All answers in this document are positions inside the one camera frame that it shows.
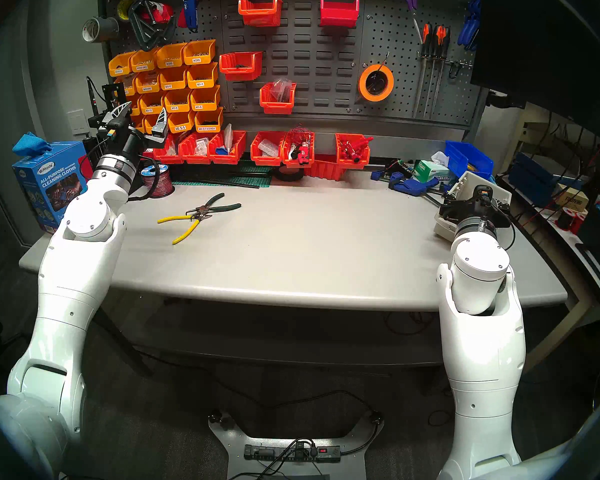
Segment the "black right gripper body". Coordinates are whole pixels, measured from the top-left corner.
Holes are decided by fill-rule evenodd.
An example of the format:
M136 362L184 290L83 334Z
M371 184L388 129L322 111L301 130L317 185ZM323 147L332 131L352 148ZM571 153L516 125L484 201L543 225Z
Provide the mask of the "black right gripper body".
M457 228L477 226L481 220L490 228L499 227L499 207L493 201L487 204L481 200L461 200L457 203Z

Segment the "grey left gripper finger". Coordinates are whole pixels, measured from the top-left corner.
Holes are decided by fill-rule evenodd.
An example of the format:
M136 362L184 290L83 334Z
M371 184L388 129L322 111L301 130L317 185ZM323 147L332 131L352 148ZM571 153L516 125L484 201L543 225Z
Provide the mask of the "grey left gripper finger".
M107 111L101 120L101 129L107 129L108 124L113 120L128 118L130 116L131 105L131 102L125 102L124 104L118 105L113 110Z
M151 128L151 137L154 140L165 140L168 133L168 112L166 111L166 108L163 107Z

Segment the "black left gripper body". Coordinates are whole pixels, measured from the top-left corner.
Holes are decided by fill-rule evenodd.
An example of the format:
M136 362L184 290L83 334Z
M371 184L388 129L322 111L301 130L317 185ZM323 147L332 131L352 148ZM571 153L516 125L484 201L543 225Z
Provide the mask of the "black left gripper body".
M149 134L135 128L117 130L115 135L115 154L129 160L138 160L147 150L163 149L166 142L166 129Z

